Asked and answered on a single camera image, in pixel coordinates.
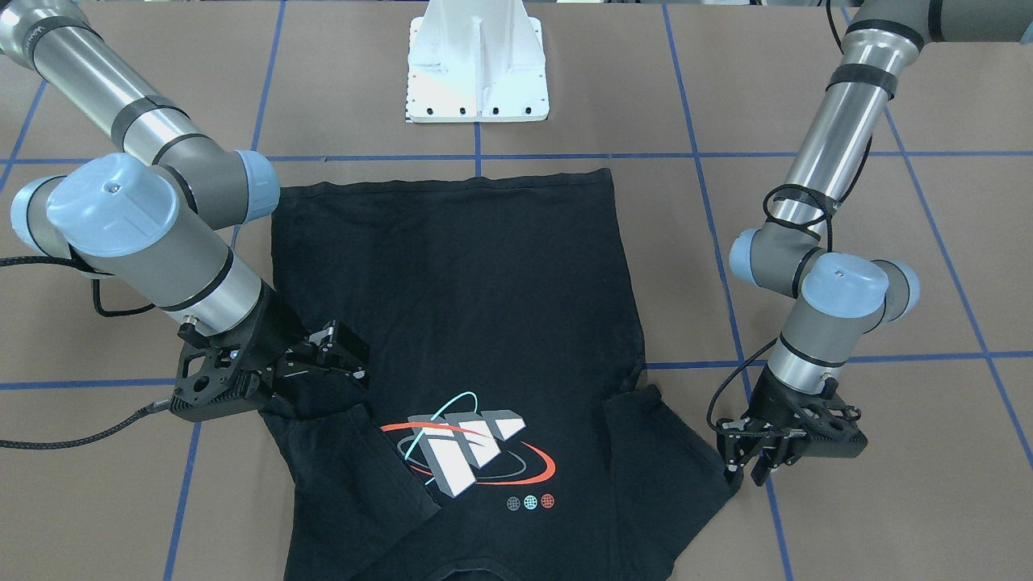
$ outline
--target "black cable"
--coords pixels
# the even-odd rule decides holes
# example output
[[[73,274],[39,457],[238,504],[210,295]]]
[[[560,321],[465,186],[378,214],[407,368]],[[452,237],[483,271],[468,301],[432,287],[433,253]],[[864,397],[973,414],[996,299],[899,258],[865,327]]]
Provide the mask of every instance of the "black cable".
[[[717,391],[714,392],[714,397],[711,398],[710,405],[707,406],[707,425],[710,427],[710,429],[714,430],[715,433],[718,433],[718,434],[734,434],[734,435],[744,436],[744,437],[776,437],[776,436],[783,436],[783,437],[785,437],[785,436],[787,436],[789,434],[789,430],[787,430],[787,429],[768,430],[768,431],[763,431],[763,432],[744,432],[744,431],[739,431],[739,430],[728,430],[728,429],[722,428],[721,426],[718,426],[714,422],[714,406],[717,405],[717,400],[718,400],[718,398],[721,397],[721,394],[724,393],[724,389],[728,387],[728,384],[731,384],[732,379],[734,379],[737,375],[739,375],[740,373],[742,373],[744,369],[746,369],[747,367],[749,367],[764,351],[766,351],[768,349],[770,349],[773,346],[775,346],[776,342],[778,342],[778,337],[772,339],[771,341],[768,342],[766,345],[764,345],[764,346],[760,347],[759,349],[757,349],[757,351],[755,354],[751,355],[749,358],[747,358],[746,361],[744,361],[743,363],[741,363],[739,365],[739,367],[737,367],[735,370],[732,371],[731,374],[728,375],[725,378],[725,380],[721,383],[721,386],[718,387]]]
[[[133,411],[132,416],[126,418],[122,423],[112,426],[106,430],[93,434],[89,437],[83,437],[79,439],[70,439],[66,441],[18,441],[11,439],[0,439],[0,448],[11,448],[14,450],[65,450],[68,448],[76,448],[79,446],[86,446],[87,444],[93,444],[97,440],[104,439],[105,437],[118,433],[126,428],[129,424],[132,424],[136,420],[145,416],[150,416],[151,414],[157,414],[158,411],[164,411],[168,409],[169,400],[160,400],[152,402],[144,407],[140,407],[136,411]]]
[[[60,267],[73,268],[80,272],[89,274],[106,274],[98,273],[90,267],[90,265],[86,264],[85,261],[77,256],[73,258],[58,258],[56,256],[10,256],[8,258],[0,258],[0,268],[17,267],[22,265],[57,265]],[[93,287],[93,310],[95,310],[100,316],[108,318],[116,316],[131,316],[134,314],[145,313],[154,308],[154,304],[152,303],[134,309],[121,311],[106,310],[103,305],[100,304],[100,280],[93,279],[91,281],[91,286]]]
[[[93,286],[93,310],[97,311],[100,316],[116,317],[116,316],[131,316],[134,314],[145,313],[154,308],[154,303],[150,303],[143,307],[136,307],[134,309],[127,309],[124,311],[109,311],[104,310],[104,307],[100,304],[100,280],[94,278],[90,281],[91,286]]]
[[[817,218],[814,218],[813,220],[811,220],[809,222],[804,222],[802,224],[797,224],[797,223],[794,223],[794,222],[788,222],[788,221],[780,220],[780,219],[776,218],[775,214],[772,213],[771,208],[769,208],[768,205],[769,205],[769,203],[771,203],[772,197],[774,197],[776,193],[782,191],[783,189],[793,189],[793,190],[803,191],[804,193],[806,193],[811,198],[811,201],[814,202],[814,207],[817,208],[817,209],[819,209],[819,210],[821,210],[821,215],[818,216]],[[809,227],[811,227],[811,226],[813,226],[815,224],[819,224],[821,222],[825,222],[825,230],[828,233],[828,236],[825,237],[825,250],[827,252],[832,252],[833,251],[833,214],[828,211],[827,208],[825,208],[823,202],[821,201],[821,198],[818,197],[818,195],[819,195],[818,192],[815,192],[814,190],[812,190],[810,188],[807,188],[807,187],[804,187],[804,186],[801,186],[801,185],[796,185],[796,184],[782,184],[782,185],[778,186],[777,188],[775,188],[775,189],[773,189],[773,190],[771,190],[771,191],[768,192],[768,195],[764,196],[764,201],[761,203],[761,206],[762,206],[762,209],[763,209],[763,212],[764,212],[764,216],[769,220],[771,220],[771,221],[773,221],[773,222],[775,222],[775,223],[777,223],[777,224],[779,224],[781,226],[792,228],[792,230],[797,230],[800,232],[807,233],[808,232],[807,228],[809,228]]]
[[[825,17],[828,18],[828,28],[833,31],[833,39],[836,40],[840,54],[843,54],[843,40],[840,39],[839,31],[836,30],[836,22],[833,21],[833,0],[825,0]]]
[[[860,164],[857,165],[857,172],[853,175],[853,180],[850,181],[850,185],[846,188],[846,192],[843,197],[840,198],[840,204],[846,202],[847,197],[850,197],[850,192],[853,191],[853,186],[857,185],[857,180],[860,179],[860,173],[865,171],[865,164],[868,163],[868,155],[872,153],[872,137],[868,137],[868,145],[865,146],[865,155],[860,157]]]
[[[61,267],[70,267],[82,272],[96,272],[90,268],[90,265],[79,258],[58,258],[55,256],[10,256],[0,258],[0,268],[21,265],[58,265]]]

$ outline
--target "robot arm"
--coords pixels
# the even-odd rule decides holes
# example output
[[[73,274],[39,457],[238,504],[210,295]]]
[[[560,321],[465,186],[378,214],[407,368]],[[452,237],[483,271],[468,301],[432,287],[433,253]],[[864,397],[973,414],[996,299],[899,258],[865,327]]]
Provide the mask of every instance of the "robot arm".
[[[27,185],[11,221],[31,248],[122,278],[180,324],[174,414],[198,422],[257,409],[274,393],[292,396],[279,379],[313,370],[364,381],[369,347],[336,322],[309,333],[213,230],[272,213],[280,185],[269,160],[222,150],[69,0],[0,0],[0,53],[125,152]]]
[[[717,423],[726,477],[753,458],[760,486],[804,456],[855,457],[860,411],[837,395],[860,335],[906,314],[918,299],[909,267],[818,245],[857,172],[898,78],[932,41],[1033,41],[1026,0],[868,0],[843,37],[843,60],[785,183],[765,198],[766,222],[732,245],[732,272],[796,300],[738,421]]]

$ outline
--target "grid line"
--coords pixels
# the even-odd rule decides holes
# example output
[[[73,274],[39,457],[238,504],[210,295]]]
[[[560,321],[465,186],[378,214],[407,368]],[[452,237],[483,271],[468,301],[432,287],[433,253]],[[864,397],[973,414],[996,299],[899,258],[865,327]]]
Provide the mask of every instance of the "grid line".
[[[481,172],[481,160],[484,158],[480,150],[480,121],[474,121],[473,123],[473,175],[476,177],[483,176]]]
[[[168,555],[165,557],[165,572],[162,581],[173,581],[176,569],[176,555],[180,550],[180,534],[183,532],[183,517],[187,512],[187,497],[190,495],[190,482],[193,480],[194,461],[197,459],[197,442],[200,439],[200,422],[194,424],[190,433],[190,450],[187,452],[187,462],[183,467],[183,484],[180,485],[180,500],[176,504],[176,520],[173,523],[173,537],[168,541]]]
[[[277,8],[276,26],[273,28],[273,45],[269,50],[269,64],[265,65],[265,79],[262,82],[261,97],[258,98],[258,113],[255,115],[254,133],[251,135],[251,151],[258,151],[258,141],[261,139],[261,126],[265,119],[265,103],[269,100],[269,89],[273,85],[273,70],[276,68],[276,55],[280,50],[280,32],[283,30],[283,13],[286,0],[282,0]],[[241,235],[244,224],[233,225],[233,235],[229,239],[229,247],[237,248],[237,237]]]
[[[1014,428],[1015,436],[1019,438],[1019,444],[1022,446],[1023,452],[1026,454],[1026,461],[1029,463],[1030,468],[1033,468],[1033,451],[1030,450],[1029,440],[1026,438],[1026,432],[1023,430],[1022,423],[1019,421],[1019,416],[1015,414],[1015,409],[1011,405],[1011,398],[1008,396],[1008,390],[1004,387],[1004,381],[1001,379],[1001,375],[997,371],[997,364],[994,363],[994,358],[990,355],[990,348],[987,345],[987,339],[979,327],[979,322],[976,319],[975,311],[972,310],[972,305],[968,300],[968,294],[965,293],[965,286],[962,284],[961,277],[954,268],[953,259],[950,257],[947,245],[943,240],[943,236],[940,234],[940,228],[936,224],[936,218],[933,216],[933,210],[929,206],[929,201],[926,198],[926,192],[921,187],[921,183],[918,181],[918,175],[914,171],[914,164],[911,162],[911,157],[908,155],[907,149],[904,147],[904,141],[901,139],[900,131],[897,128],[897,123],[894,122],[894,117],[889,113],[888,109],[886,110],[886,121],[889,122],[889,128],[894,133],[894,139],[897,140],[897,145],[900,147],[904,163],[907,165],[908,174],[911,177],[911,183],[914,185],[915,192],[918,194],[918,201],[921,203],[921,209],[926,213],[926,219],[929,221],[929,225],[933,230],[933,236],[936,238],[936,243],[940,248],[940,254],[943,256],[943,261],[947,266],[947,271],[950,273],[950,279],[953,281],[954,288],[958,290],[958,296],[962,300],[962,306],[965,307],[965,314],[968,316],[969,324],[972,326],[972,331],[975,333],[975,338],[979,342],[982,358],[987,361],[987,366],[990,368],[990,374],[994,378],[994,384],[997,387],[997,393],[1001,396],[1001,401],[1004,404],[1005,411],[1007,411],[1008,419],[1011,421],[1011,426]]]
[[[476,140],[478,129],[474,129]],[[578,153],[459,153],[459,154],[399,154],[399,155],[267,155],[270,161],[296,163],[304,161],[505,161],[549,159],[728,159],[744,157],[792,158],[791,151],[668,151],[668,152],[578,152]],[[900,151],[873,151],[872,157],[903,157]],[[1033,157],[1033,151],[908,151],[909,157]],[[4,165],[82,165],[92,161],[88,157],[32,157],[0,159]]]
[[[699,157],[699,147],[696,142],[695,128],[692,125],[692,111],[689,108],[688,93],[685,90],[685,81],[682,78],[682,66],[678,59],[678,48],[675,44],[675,33],[670,26],[670,14],[667,5],[661,6],[663,11],[663,24],[667,32],[667,43],[670,47],[670,58],[675,66],[675,78],[678,81],[678,89],[681,93],[682,109],[685,114],[685,125],[689,133],[689,144],[692,147],[692,160],[696,167],[696,177],[699,180],[699,193],[702,197],[703,210],[707,214],[707,225],[710,228],[711,240],[714,245],[714,257],[717,261],[718,275],[721,278],[721,285],[724,288],[725,303],[728,308],[728,324],[731,326],[731,338],[735,345],[735,357],[739,361],[745,361],[743,345],[739,335],[739,324],[735,322],[735,308],[731,301],[731,292],[728,288],[728,277],[724,270],[724,258],[721,251],[721,243],[717,236],[717,226],[714,223],[714,214],[710,204],[710,195],[707,191],[707,178],[703,175],[702,161]],[[750,397],[750,378],[747,370],[742,372],[743,389],[746,391],[747,399]],[[771,507],[772,521],[775,525],[775,537],[778,540],[779,554],[782,557],[782,570],[786,581],[793,581],[792,561],[789,557],[789,548],[785,541],[785,531],[782,527],[782,517],[779,513],[778,497],[775,494],[775,485],[771,479],[764,482],[768,491],[768,503]]]
[[[269,64],[265,66],[265,79],[262,82],[261,97],[258,99],[258,113],[255,115],[254,133],[251,136],[251,150],[257,151],[258,141],[261,139],[262,121],[265,116],[265,102],[269,100],[269,91],[273,83],[273,71],[276,68],[276,55],[280,49],[280,33],[283,31],[283,17],[286,12],[286,0],[280,0],[276,14],[276,25],[273,29],[273,45],[269,51]],[[241,234],[241,225],[233,226],[233,236],[229,241],[229,247],[237,247],[237,237]],[[183,518],[186,515],[187,498],[190,495],[190,483],[193,477],[194,461],[197,458],[197,442],[200,437],[200,423],[194,424],[193,433],[190,436],[190,452],[187,454],[186,467],[183,469],[183,486],[180,489],[180,501],[176,508],[176,520],[173,524],[173,534],[168,541],[168,556],[165,561],[165,573],[163,581],[173,581],[173,571],[176,568],[176,556],[180,548],[180,534],[183,531]]]
[[[43,98],[43,90],[45,89],[46,81],[40,81],[39,88],[36,89],[36,94],[32,97],[32,104],[29,105],[28,113],[25,114],[25,121],[22,122],[22,129],[18,132],[18,140],[14,141],[14,147],[10,150],[10,157],[4,163],[3,174],[0,174],[0,191],[3,191],[3,188],[7,185],[7,179],[10,178],[10,172],[14,169],[18,153],[22,151],[22,144],[25,143],[25,136],[29,133],[29,126],[32,125],[32,118],[36,115],[36,109],[39,108],[39,101]]]
[[[983,360],[987,356],[994,360],[1033,359],[1033,351],[990,351],[982,353],[946,353],[946,354],[904,354],[904,355],[880,355],[880,356],[857,356],[851,357],[849,364],[867,365],[873,363],[913,363],[913,362],[942,362],[942,361],[973,361]],[[763,367],[766,363],[764,359],[758,359],[750,367]],[[740,364],[739,361],[725,360],[701,360],[701,361],[656,361],[646,364],[647,370],[681,370],[681,369],[731,369]],[[77,379],[77,380],[42,380],[42,381],[7,381],[0,383],[0,392],[17,392],[30,390],[72,390],[91,388],[138,388],[154,386],[173,386],[176,384],[175,377],[139,377],[124,379]]]

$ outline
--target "printed logo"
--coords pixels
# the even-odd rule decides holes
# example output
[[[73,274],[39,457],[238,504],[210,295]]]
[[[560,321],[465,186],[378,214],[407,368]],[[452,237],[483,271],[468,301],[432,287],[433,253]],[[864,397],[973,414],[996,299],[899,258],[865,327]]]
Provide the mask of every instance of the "printed logo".
[[[473,411],[445,414],[453,403],[464,397],[473,398]],[[438,489],[455,498],[474,484],[487,486],[520,486],[538,484],[553,478],[556,473],[556,462],[541,450],[520,440],[520,444],[534,454],[534,457],[544,464],[535,476],[524,476],[530,468],[528,462],[520,454],[499,447],[499,442],[508,441],[524,430],[524,419],[509,409],[477,411],[477,396],[473,392],[464,392],[441,406],[431,416],[410,416],[409,421],[402,424],[382,426],[384,432],[411,430],[412,435],[398,442],[399,452],[405,457],[412,469],[432,477],[427,484],[437,483]],[[413,452],[419,448],[424,462],[413,458]],[[509,468],[497,468],[499,462],[494,462],[500,456],[507,458]],[[520,510],[521,503],[529,510],[538,504],[537,498],[528,496],[523,501],[513,496],[506,501],[510,511]]]

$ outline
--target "silver arm tube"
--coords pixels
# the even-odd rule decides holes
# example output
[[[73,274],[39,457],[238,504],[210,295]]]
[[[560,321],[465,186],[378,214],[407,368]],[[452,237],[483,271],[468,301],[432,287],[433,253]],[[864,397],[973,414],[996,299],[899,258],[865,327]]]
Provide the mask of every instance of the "silver arm tube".
[[[868,70],[881,70],[894,79],[918,58],[918,48],[910,40],[875,29],[848,33],[843,38],[843,52],[840,70],[872,67]],[[890,97],[885,88],[863,81],[829,86],[785,183],[822,192],[836,202],[842,200]],[[776,218],[803,224],[819,217],[821,210],[802,201],[777,200],[773,213]],[[811,230],[821,236],[824,223]]]
[[[253,152],[226,152],[90,28],[69,0],[12,0],[0,11],[0,52],[36,70],[116,148],[166,170],[184,202],[219,230],[268,215],[279,183]]]

